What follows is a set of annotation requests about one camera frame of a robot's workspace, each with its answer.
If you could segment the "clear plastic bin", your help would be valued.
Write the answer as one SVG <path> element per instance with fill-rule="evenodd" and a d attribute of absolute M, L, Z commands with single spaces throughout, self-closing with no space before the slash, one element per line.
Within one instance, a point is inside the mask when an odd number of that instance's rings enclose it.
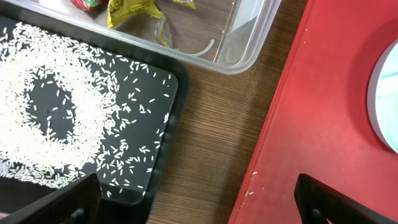
<path fill-rule="evenodd" d="M 107 3 L 94 11 L 71 1 L 1 1 L 1 15 L 92 44 L 105 35 L 197 67 L 226 75 L 247 70 L 257 59 L 280 1 L 197 0 L 192 9 L 173 1 L 157 1 L 172 35 L 173 46 L 155 38 L 158 19 L 147 14 L 130 17 L 113 28 L 106 26 Z"/>

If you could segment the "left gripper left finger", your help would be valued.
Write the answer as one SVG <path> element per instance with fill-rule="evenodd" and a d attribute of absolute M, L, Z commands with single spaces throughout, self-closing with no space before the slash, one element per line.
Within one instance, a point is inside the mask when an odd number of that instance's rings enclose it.
<path fill-rule="evenodd" d="M 3 224 L 95 223 L 101 201 L 101 187 L 90 173 L 40 200 L 1 219 Z"/>

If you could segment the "red serving tray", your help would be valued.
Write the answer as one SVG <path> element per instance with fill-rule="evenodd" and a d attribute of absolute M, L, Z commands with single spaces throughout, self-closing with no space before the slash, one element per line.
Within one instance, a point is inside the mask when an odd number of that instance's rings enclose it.
<path fill-rule="evenodd" d="M 230 223 L 300 223 L 301 173 L 397 219 L 397 154 L 366 108 L 373 68 L 396 38 L 395 0 L 307 3 Z"/>

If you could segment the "light blue plate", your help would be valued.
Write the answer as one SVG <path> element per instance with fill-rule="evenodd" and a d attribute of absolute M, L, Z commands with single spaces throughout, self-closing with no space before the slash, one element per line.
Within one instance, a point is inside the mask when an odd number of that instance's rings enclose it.
<path fill-rule="evenodd" d="M 377 137 L 397 152 L 397 41 L 379 57 L 367 90 L 369 121 Z"/>

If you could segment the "black plastic tray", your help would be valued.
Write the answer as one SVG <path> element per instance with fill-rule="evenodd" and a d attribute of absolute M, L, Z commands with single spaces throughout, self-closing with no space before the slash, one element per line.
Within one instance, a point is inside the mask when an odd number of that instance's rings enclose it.
<path fill-rule="evenodd" d="M 177 60 L 27 1 L 1 2 L 6 223 L 145 223 L 189 78 Z"/>

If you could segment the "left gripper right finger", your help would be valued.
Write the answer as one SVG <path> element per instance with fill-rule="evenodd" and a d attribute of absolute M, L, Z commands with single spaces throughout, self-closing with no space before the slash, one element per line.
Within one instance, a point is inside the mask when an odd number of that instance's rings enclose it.
<path fill-rule="evenodd" d="M 298 175 L 294 198 L 303 224 L 397 224 L 307 174 Z"/>

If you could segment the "yellow snack wrapper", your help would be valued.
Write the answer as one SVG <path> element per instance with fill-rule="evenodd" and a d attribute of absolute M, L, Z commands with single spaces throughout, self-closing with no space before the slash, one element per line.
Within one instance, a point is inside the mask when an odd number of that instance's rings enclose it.
<path fill-rule="evenodd" d="M 107 13 L 107 28 L 113 28 L 126 19 L 141 14 L 158 19 L 154 30 L 154 39 L 165 47 L 178 50 L 173 41 L 172 26 L 155 0 L 110 0 Z"/>

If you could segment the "white rice pile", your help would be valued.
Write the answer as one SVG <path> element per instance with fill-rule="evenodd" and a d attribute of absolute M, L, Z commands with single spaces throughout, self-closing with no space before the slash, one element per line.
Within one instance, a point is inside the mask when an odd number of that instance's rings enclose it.
<path fill-rule="evenodd" d="M 174 74 L 22 22 L 1 21 L 1 176 L 59 189 L 95 173 L 103 196 L 147 192 Z"/>

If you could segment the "red snack wrapper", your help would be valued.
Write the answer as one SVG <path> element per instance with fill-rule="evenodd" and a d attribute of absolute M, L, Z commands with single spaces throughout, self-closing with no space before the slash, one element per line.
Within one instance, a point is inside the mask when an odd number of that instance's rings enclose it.
<path fill-rule="evenodd" d="M 70 0 L 74 6 L 85 11 L 93 11 L 106 0 Z"/>

